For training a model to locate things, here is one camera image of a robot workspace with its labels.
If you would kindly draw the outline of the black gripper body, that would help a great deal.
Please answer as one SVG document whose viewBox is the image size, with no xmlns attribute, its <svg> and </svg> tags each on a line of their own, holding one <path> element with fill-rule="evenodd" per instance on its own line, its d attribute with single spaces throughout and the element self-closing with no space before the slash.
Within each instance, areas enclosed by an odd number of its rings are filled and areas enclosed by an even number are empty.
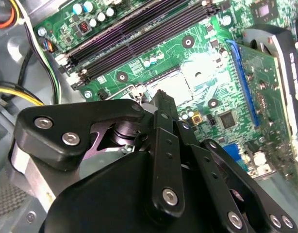
<svg viewBox="0 0 298 233">
<path fill-rule="evenodd" d="M 157 128 L 148 152 L 125 156 L 68 187 L 42 233 L 216 233 L 204 183 L 176 132 Z"/>
</svg>

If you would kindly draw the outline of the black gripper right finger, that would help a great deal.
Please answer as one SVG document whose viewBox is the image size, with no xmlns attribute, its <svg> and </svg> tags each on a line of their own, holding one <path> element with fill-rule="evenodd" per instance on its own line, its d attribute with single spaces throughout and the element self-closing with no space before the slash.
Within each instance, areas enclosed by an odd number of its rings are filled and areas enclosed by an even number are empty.
<svg viewBox="0 0 298 233">
<path fill-rule="evenodd" d="M 199 142 L 183 121 L 177 121 L 176 132 L 185 157 L 204 183 L 216 232 L 298 232 L 288 213 L 218 143 Z"/>
</svg>

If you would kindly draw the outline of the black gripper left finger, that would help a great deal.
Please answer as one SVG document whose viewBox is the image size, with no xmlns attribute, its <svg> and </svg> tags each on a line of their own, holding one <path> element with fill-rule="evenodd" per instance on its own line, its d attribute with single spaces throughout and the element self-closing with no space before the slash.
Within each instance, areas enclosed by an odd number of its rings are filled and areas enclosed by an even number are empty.
<svg viewBox="0 0 298 233">
<path fill-rule="evenodd" d="M 25 109 L 17 118 L 11 163 L 48 215 L 68 187 L 125 156 L 148 152 L 157 128 L 174 132 L 174 99 L 158 91 L 150 107 L 120 99 Z"/>
</svg>

